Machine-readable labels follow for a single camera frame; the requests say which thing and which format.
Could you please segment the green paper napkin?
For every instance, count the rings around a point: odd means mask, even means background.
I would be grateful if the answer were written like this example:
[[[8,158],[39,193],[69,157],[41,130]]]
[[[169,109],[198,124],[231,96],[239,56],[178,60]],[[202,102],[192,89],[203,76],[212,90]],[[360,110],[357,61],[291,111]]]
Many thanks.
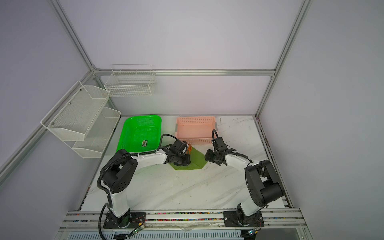
[[[204,166],[207,164],[207,161],[205,160],[205,155],[195,149],[192,146],[192,152],[190,154],[191,156],[191,164],[188,166],[175,166],[173,163],[170,164],[171,167],[176,171],[189,171],[189,170],[199,170],[203,169]]]

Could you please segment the orange plastic fork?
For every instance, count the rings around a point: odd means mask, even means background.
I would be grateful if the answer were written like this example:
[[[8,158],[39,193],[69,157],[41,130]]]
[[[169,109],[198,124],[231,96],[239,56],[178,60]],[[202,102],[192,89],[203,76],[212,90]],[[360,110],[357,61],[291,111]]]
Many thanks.
[[[192,152],[192,145],[188,144],[188,148],[187,148],[186,154],[190,155],[191,152]]]

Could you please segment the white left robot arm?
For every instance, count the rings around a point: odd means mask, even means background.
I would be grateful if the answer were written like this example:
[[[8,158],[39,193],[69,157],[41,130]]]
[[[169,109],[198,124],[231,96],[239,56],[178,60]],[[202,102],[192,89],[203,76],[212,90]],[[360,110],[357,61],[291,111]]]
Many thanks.
[[[145,221],[146,214],[132,214],[126,189],[137,170],[163,164],[187,166],[191,163],[187,142],[175,140],[173,144],[156,150],[129,153],[117,151],[101,169],[97,187],[107,195],[107,213],[104,228],[136,228]]]

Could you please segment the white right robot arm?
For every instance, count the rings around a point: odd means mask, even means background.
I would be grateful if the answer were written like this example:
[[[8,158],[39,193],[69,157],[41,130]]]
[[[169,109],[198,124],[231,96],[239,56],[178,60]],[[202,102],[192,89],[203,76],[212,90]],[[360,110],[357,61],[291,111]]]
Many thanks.
[[[261,210],[285,195],[275,167],[269,160],[253,162],[248,156],[229,148],[222,137],[213,137],[212,143],[214,149],[207,150],[206,161],[239,170],[245,175],[249,192],[247,199],[238,204],[235,211],[224,212],[225,226],[264,226]]]

